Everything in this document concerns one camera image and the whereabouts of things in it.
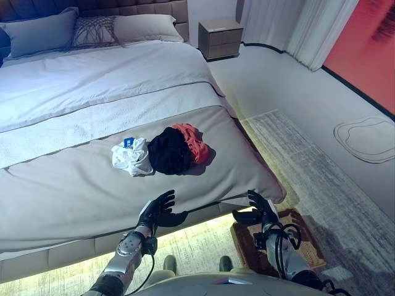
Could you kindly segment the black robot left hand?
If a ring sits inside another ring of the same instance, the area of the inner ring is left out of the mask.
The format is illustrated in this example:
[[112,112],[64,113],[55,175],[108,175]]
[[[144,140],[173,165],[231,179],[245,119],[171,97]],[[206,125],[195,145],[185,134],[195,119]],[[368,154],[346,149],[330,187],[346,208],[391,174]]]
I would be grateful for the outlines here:
[[158,227],[172,228],[181,225],[186,220],[188,212],[174,213],[174,205],[175,190],[172,189],[148,203],[139,215],[137,226],[145,226],[155,231]]

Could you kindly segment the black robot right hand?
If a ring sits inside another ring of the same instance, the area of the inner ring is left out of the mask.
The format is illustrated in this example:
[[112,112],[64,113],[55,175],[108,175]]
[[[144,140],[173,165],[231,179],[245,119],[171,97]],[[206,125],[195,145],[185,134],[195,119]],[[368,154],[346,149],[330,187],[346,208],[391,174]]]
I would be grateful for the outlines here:
[[280,219],[271,200],[263,198],[253,190],[247,191],[247,197],[252,210],[247,212],[233,210],[232,215],[236,222],[246,226],[261,224],[263,232],[280,229]]

